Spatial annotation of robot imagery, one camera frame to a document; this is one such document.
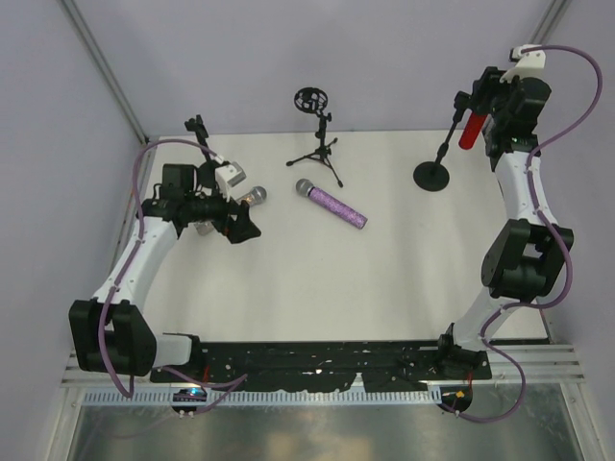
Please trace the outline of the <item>red glitter microphone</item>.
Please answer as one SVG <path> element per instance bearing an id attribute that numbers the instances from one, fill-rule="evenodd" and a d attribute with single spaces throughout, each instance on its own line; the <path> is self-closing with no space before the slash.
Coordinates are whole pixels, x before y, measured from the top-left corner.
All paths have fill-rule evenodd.
<path id="1" fill-rule="evenodd" d="M 486 114 L 472 112 L 467 120 L 465 128 L 459 138 L 458 146 L 462 150 L 470 150 L 474 147 L 484 122 L 487 118 Z"/>

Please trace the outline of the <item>silver glitter microphone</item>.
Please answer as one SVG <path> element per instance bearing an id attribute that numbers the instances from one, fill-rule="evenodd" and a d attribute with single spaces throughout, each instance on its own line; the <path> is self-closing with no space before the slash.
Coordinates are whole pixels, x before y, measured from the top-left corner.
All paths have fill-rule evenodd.
<path id="1" fill-rule="evenodd" d="M 245 201 L 249 206 L 258 206 L 267 199 L 267 191 L 263 186 L 255 186 L 249 192 L 237 199 L 238 202 Z M 215 227 L 212 222 L 197 222 L 193 224 L 194 229 L 201 236 L 205 236 L 213 231 Z"/>

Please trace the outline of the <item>purple glitter microphone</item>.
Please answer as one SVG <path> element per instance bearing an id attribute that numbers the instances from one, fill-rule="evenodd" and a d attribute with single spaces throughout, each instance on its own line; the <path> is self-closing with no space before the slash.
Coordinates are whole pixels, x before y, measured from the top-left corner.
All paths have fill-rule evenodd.
<path id="1" fill-rule="evenodd" d="M 362 230 L 368 222 L 363 214 L 334 198 L 323 189 L 316 187 L 308 179 L 299 179 L 296 182 L 295 189 L 300 196 L 309 199 L 356 229 Z"/>

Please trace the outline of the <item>black tripod shock-mount stand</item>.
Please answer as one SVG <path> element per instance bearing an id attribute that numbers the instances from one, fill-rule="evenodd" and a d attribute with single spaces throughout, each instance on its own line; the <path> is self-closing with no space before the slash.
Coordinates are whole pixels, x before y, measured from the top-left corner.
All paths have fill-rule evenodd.
<path id="1" fill-rule="evenodd" d="M 328 102 L 329 98 L 327 93 L 317 87 L 303 87 L 295 93 L 293 97 L 294 107 L 298 111 L 314 115 L 318 119 L 318 129 L 314 133 L 314 136 L 318 140 L 318 147 L 310 154 L 287 161 L 285 165 L 290 167 L 303 160 L 315 161 L 330 169 L 335 177 L 337 185 L 342 188 L 344 184 L 337 175 L 331 162 L 332 145 L 338 141 L 338 138 L 335 137 L 331 142 L 326 141 L 327 128 L 332 121 L 332 114 L 326 112 Z"/>

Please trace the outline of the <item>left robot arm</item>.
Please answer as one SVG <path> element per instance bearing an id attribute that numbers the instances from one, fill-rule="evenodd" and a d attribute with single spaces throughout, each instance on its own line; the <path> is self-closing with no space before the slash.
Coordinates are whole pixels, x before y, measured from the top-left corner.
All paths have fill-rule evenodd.
<path id="1" fill-rule="evenodd" d="M 77 361 L 86 372 L 146 376 L 171 366 L 183 381 L 198 380 L 206 368 L 197 336 L 155 334 L 143 310 L 167 254 L 191 225 L 209 227 L 232 244 L 261 235 L 250 206 L 267 197 L 261 186 L 235 198 L 245 178 L 237 163 L 215 170 L 206 165 L 166 164 L 153 197 L 145 200 L 127 248 L 91 299 L 74 302 L 68 313 Z"/>

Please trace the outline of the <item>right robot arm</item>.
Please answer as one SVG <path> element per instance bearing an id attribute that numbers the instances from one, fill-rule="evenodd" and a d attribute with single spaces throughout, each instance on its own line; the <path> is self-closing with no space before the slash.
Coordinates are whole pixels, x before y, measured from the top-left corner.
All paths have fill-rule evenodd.
<path id="1" fill-rule="evenodd" d="M 469 150 L 484 139 L 507 220 L 483 259 L 475 302 L 438 341 L 434 366 L 448 379 L 477 376 L 495 332 L 516 310 L 546 300 L 570 257 L 574 234 L 547 205 L 534 132 L 550 95 L 536 77 L 509 77 L 488 66 L 471 93 L 455 97 L 455 113 L 470 114 L 458 145 Z"/>

